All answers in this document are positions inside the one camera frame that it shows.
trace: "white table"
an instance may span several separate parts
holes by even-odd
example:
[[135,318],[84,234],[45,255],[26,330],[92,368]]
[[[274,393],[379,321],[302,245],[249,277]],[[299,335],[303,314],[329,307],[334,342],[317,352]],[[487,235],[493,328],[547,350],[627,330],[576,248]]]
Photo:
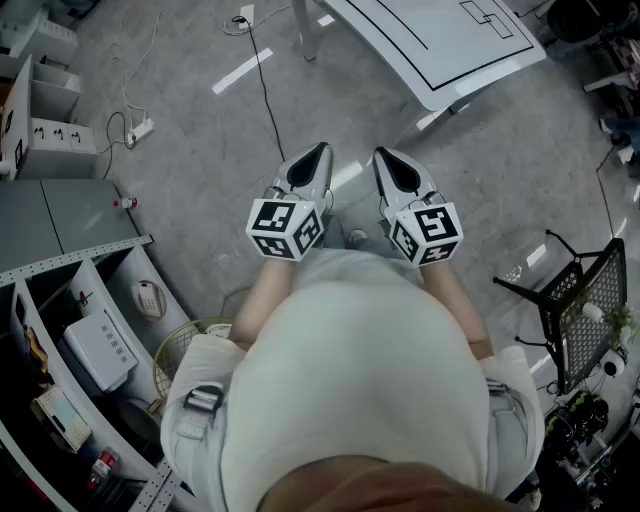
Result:
[[[500,0],[322,0],[391,66],[425,109],[441,110],[545,58]],[[293,0],[304,56],[316,45],[305,0]]]

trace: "cable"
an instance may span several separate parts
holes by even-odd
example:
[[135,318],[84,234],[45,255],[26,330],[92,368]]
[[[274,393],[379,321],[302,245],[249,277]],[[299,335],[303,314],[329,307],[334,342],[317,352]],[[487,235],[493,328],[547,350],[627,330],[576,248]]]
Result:
[[530,341],[524,341],[520,336],[516,336],[514,340],[530,347],[546,347],[548,345],[548,343],[531,343]]
[[520,14],[518,14],[517,12],[514,12],[514,14],[515,14],[518,18],[524,18],[525,16],[528,16],[528,15],[529,15],[529,14],[531,14],[533,11],[535,11],[535,10],[539,9],[539,8],[540,8],[540,7],[542,7],[544,4],[546,4],[546,3],[550,2],[550,1],[551,1],[551,0],[544,0],[544,2],[542,2],[541,4],[536,5],[533,9],[531,9],[531,10],[529,10],[529,11],[525,12],[523,15],[520,15]]
[[327,210],[327,215],[329,215],[331,213],[331,210],[333,210],[333,204],[336,202],[336,198],[333,195],[333,190],[331,190],[330,188],[327,189],[327,193],[331,192],[331,206],[329,207],[329,209]]
[[[234,23],[247,23],[249,22],[244,16],[235,16],[231,21]],[[271,112],[271,106],[269,105],[269,99],[267,98],[267,86],[264,83],[264,77],[262,76],[262,66],[260,65],[260,57],[258,57],[258,47],[256,46],[256,40],[253,38],[253,29],[251,25],[249,25],[248,29],[249,35],[251,36],[251,43],[253,44],[253,51],[256,54],[256,61],[258,62],[258,71],[260,72],[260,82],[262,82],[262,90],[264,91],[264,102],[267,105],[267,110],[269,111],[269,117],[271,117],[271,123],[273,124],[273,129],[276,132],[276,141],[278,143],[278,150],[280,151],[280,156],[282,157],[282,161],[284,162],[286,158],[284,157],[284,151],[282,151],[282,144],[280,143],[280,134],[278,133],[278,126],[276,125],[276,120],[273,118],[273,112]]]
[[602,166],[609,159],[609,156],[611,155],[611,153],[613,153],[614,149],[616,149],[615,146],[613,146],[607,152],[607,154],[602,159],[602,162],[600,162],[600,165],[596,169],[596,178],[598,178],[598,184],[600,185],[600,192],[602,192],[602,199],[604,200],[604,207],[607,210],[607,220],[609,221],[609,229],[611,229],[611,238],[614,238],[615,236],[613,232],[613,222],[611,222],[611,212],[609,211],[609,203],[607,202],[607,195],[604,193],[604,187],[602,186],[602,180],[600,179],[600,169],[602,169]]
[[275,11],[273,11],[271,14],[269,14],[266,18],[261,19],[258,23],[254,23],[253,27],[251,27],[248,23],[247,25],[249,25],[250,28],[247,28],[246,30],[241,30],[240,32],[231,32],[228,28],[227,28],[227,22],[224,21],[222,22],[222,31],[229,35],[229,36],[243,36],[245,35],[247,32],[250,32],[250,30],[255,30],[258,25],[261,25],[262,23],[264,23],[265,21],[267,21],[269,18],[271,18],[271,16],[273,16],[274,14],[277,14],[281,11],[284,11],[286,9],[288,9],[289,7],[291,7],[291,4],[289,5],[285,5],[284,7],[280,7],[280,9],[276,9]]
[[[133,79],[135,74],[140,69],[140,66],[142,66],[142,63],[147,59],[147,57],[151,53],[151,50],[153,49],[153,45],[154,45],[155,40],[156,40],[156,34],[158,32],[158,22],[160,21],[160,16],[167,9],[167,7],[169,7],[172,3],[173,3],[173,0],[169,0],[167,2],[167,4],[162,9],[160,9],[160,11],[158,12],[158,15],[156,16],[155,25],[153,26],[153,35],[151,36],[151,44],[149,45],[149,49],[143,55],[142,59],[140,60],[140,62],[136,66],[136,69],[134,69],[133,73],[131,73],[131,76],[129,76],[129,79],[126,81],[126,83],[124,81],[124,74],[122,73],[122,68],[120,68],[120,77],[121,77],[121,81],[122,81],[122,97],[124,98],[124,104],[127,107],[127,110],[129,111],[129,131],[133,130],[133,113],[131,112],[131,108],[134,108],[136,110],[142,110],[144,112],[142,114],[142,122],[143,123],[147,119],[147,109],[144,108],[144,107],[139,107],[137,105],[134,105],[133,103],[131,103],[129,101],[129,99],[127,98],[127,86],[129,85],[129,83],[131,83],[131,80]],[[122,31],[122,20],[120,20],[120,28],[118,30],[118,36],[116,37],[116,40],[111,44],[110,48],[113,47],[113,46],[120,46],[120,32],[121,31]],[[114,57],[114,60],[117,61],[118,63],[120,62],[120,58],[117,55]]]
[[108,149],[111,150],[111,153],[109,153],[109,165],[107,166],[107,170],[104,172],[104,175],[102,176],[102,179],[106,179],[107,174],[109,174],[109,170],[111,169],[111,162],[113,162],[113,145],[114,144],[124,144],[124,146],[127,149],[133,149],[133,147],[135,146],[135,142],[133,143],[133,146],[129,146],[129,144],[124,141],[124,140],[111,140],[111,136],[109,135],[109,125],[111,124],[111,120],[117,116],[120,115],[120,117],[122,117],[122,138],[126,138],[126,133],[125,133],[125,125],[127,124],[125,119],[124,119],[124,114],[122,112],[114,112],[113,114],[111,114],[111,117],[109,117],[109,120],[107,121],[107,140],[109,141],[109,145],[107,146],[107,148],[104,151],[101,151],[99,154],[102,155],[103,153],[106,153],[106,151]]

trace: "small white box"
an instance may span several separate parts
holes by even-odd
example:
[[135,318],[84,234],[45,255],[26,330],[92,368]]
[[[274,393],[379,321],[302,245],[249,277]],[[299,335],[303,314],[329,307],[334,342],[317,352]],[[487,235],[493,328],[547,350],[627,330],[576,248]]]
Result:
[[448,260],[464,238],[453,203],[396,213],[391,241],[414,266]]
[[324,228],[313,201],[256,199],[247,236],[266,258],[300,261]]
[[106,313],[71,324],[62,336],[58,351],[89,396],[115,390],[138,364]]

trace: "electronic device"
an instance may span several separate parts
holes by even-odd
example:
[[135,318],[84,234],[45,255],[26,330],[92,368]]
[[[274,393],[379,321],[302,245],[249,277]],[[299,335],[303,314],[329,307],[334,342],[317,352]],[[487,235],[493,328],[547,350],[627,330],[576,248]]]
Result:
[[58,351],[89,396],[115,390],[138,364],[105,312],[67,327]]
[[139,281],[131,285],[133,302],[138,312],[150,320],[159,320],[164,316],[166,300],[164,293],[151,281]]
[[613,349],[609,349],[600,360],[604,372],[610,377],[617,377],[624,372],[625,358]]
[[[379,147],[373,168],[386,203],[386,236],[415,267],[450,259],[462,242],[462,226],[429,170],[399,151]],[[246,233],[267,258],[300,261],[323,233],[333,152],[313,144],[283,162],[271,187],[251,208]]]

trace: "strap buckle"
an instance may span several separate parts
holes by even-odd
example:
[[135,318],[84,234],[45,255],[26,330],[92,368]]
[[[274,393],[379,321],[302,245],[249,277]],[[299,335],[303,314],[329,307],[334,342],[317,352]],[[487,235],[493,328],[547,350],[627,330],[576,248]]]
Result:
[[206,384],[189,391],[184,399],[184,414],[178,433],[190,439],[202,439],[209,421],[213,422],[224,403],[222,384]]

